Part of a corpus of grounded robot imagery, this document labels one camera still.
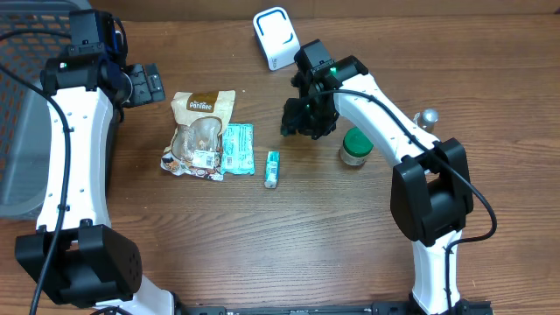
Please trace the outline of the teal white wet wipes pack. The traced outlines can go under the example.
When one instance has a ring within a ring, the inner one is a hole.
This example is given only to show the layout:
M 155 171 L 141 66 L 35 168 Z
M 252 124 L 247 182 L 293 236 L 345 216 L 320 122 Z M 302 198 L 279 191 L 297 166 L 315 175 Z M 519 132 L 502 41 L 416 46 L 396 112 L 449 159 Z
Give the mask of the teal white wet wipes pack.
M 222 134 L 221 173 L 254 175 L 254 127 L 248 123 L 230 123 Z

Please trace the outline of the teal snack packet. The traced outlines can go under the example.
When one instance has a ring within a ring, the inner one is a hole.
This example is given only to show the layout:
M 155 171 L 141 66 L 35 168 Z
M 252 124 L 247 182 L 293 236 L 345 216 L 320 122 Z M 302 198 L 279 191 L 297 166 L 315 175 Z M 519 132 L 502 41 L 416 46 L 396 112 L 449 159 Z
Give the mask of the teal snack packet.
M 266 166 L 265 166 L 265 180 L 264 186 L 268 189 L 274 189 L 278 183 L 278 167 L 279 167 L 279 152 L 269 151 Z

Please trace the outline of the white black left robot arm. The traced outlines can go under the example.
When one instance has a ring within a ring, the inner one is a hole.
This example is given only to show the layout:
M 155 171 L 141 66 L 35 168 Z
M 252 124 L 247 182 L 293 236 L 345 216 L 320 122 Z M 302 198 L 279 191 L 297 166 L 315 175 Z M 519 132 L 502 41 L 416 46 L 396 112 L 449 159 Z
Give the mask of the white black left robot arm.
M 138 246 L 111 227 L 106 201 L 111 125 L 165 98 L 157 66 L 107 53 L 49 59 L 36 92 L 50 114 L 47 184 L 35 232 L 15 247 L 36 283 L 30 312 L 46 294 L 96 314 L 178 314 L 176 296 L 144 275 Z

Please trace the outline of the yellow dish soap bottle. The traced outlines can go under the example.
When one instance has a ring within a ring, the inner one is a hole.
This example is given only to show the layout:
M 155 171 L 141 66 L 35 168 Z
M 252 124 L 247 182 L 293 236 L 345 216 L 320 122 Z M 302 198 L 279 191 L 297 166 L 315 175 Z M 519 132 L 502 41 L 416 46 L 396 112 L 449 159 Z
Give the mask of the yellow dish soap bottle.
M 428 133 L 432 133 L 439 119 L 439 113 L 434 108 L 427 108 L 415 114 L 413 122 Z

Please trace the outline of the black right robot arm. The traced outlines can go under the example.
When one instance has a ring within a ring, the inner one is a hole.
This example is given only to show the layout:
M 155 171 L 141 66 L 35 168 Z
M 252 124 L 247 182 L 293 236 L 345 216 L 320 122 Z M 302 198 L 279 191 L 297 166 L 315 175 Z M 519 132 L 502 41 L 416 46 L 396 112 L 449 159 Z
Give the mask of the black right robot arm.
M 299 96 L 284 105 L 282 135 L 317 139 L 345 117 L 366 136 L 392 170 L 390 211 L 413 246 L 413 305 L 422 314 L 454 313 L 460 303 L 454 249 L 473 210 L 465 148 L 413 123 L 356 57 L 299 52 L 295 63 L 291 83 Z

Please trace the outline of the brown white snack packet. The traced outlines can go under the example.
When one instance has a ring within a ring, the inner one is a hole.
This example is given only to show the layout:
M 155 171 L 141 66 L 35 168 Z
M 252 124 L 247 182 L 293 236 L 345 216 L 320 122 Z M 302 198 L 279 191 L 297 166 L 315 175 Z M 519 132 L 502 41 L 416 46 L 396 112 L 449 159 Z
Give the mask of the brown white snack packet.
M 177 92 L 171 109 L 176 129 L 160 159 L 163 170 L 222 181 L 222 136 L 235 105 L 236 92 Z

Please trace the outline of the green lid white jar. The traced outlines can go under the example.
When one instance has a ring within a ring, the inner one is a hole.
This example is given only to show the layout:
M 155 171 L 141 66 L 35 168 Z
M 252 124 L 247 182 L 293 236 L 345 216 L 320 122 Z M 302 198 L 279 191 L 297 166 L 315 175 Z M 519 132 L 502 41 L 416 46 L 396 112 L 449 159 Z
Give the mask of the green lid white jar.
M 367 161 L 373 149 L 374 145 L 367 136 L 359 128 L 353 127 L 343 138 L 339 156 L 347 165 L 361 166 Z

